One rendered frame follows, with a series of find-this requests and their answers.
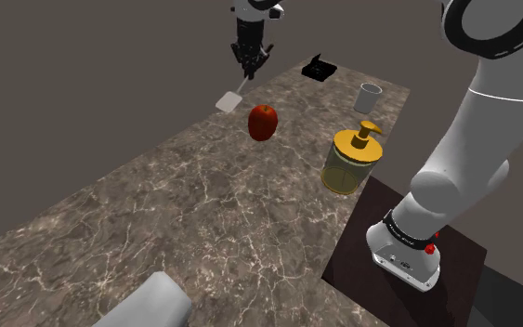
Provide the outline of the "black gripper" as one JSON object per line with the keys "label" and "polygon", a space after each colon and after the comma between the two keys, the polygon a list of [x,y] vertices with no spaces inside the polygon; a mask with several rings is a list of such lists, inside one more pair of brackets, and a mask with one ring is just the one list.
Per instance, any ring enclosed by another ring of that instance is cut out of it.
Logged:
{"label": "black gripper", "polygon": [[242,66],[243,77],[255,78],[255,73],[267,62],[274,45],[263,47],[265,21],[247,21],[237,18],[237,41],[230,45],[237,62]]}

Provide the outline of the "white spatula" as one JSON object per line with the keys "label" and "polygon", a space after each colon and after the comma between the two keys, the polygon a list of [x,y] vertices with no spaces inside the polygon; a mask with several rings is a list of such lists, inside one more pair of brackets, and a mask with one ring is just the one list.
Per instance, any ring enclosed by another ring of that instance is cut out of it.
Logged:
{"label": "white spatula", "polygon": [[216,108],[223,112],[232,112],[242,102],[242,88],[247,83],[248,78],[245,77],[239,87],[234,91],[226,92],[216,103]]}

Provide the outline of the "black open box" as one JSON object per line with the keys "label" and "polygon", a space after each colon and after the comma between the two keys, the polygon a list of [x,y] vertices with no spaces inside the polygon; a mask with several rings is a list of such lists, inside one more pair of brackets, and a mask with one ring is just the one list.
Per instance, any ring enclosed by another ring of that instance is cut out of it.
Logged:
{"label": "black open box", "polygon": [[337,70],[337,66],[320,59],[320,54],[314,56],[310,63],[302,68],[301,73],[313,80],[324,82]]}

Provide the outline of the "red apple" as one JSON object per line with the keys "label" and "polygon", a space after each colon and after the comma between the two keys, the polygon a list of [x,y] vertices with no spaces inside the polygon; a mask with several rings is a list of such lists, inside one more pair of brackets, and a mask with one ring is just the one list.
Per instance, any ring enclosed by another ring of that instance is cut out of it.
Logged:
{"label": "red apple", "polygon": [[253,140],[266,141],[275,133],[278,114],[269,105],[255,106],[248,117],[248,131]]}

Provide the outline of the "white cup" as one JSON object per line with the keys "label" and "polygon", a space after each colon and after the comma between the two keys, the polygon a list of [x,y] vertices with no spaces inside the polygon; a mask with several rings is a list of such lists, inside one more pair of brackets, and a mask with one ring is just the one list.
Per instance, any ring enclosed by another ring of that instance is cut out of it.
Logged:
{"label": "white cup", "polygon": [[380,86],[371,83],[362,83],[353,109],[363,114],[369,114],[382,93],[383,89]]}

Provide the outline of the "yellow soap dispenser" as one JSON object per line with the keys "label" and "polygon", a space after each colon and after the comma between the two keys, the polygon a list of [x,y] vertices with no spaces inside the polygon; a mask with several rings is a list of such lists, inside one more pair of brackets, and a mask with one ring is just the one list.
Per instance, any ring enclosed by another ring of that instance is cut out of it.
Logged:
{"label": "yellow soap dispenser", "polygon": [[330,191],[348,195],[357,190],[383,156],[372,133],[382,134],[373,122],[361,121],[359,130],[340,130],[334,137],[320,178]]}

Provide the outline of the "dark robot stand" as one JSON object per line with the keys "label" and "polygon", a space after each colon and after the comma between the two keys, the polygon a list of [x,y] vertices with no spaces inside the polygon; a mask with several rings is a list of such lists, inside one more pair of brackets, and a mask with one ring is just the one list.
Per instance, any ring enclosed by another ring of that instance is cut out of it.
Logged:
{"label": "dark robot stand", "polygon": [[439,232],[438,284],[422,293],[373,262],[366,230],[402,195],[369,177],[322,278],[389,327],[466,327],[487,250],[450,226]]}

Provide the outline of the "grey rounded block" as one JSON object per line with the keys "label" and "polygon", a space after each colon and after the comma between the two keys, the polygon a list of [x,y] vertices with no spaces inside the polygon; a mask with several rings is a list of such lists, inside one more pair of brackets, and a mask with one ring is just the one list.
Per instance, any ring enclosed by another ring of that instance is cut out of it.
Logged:
{"label": "grey rounded block", "polygon": [[191,309],[180,286],[157,271],[92,327],[185,327]]}

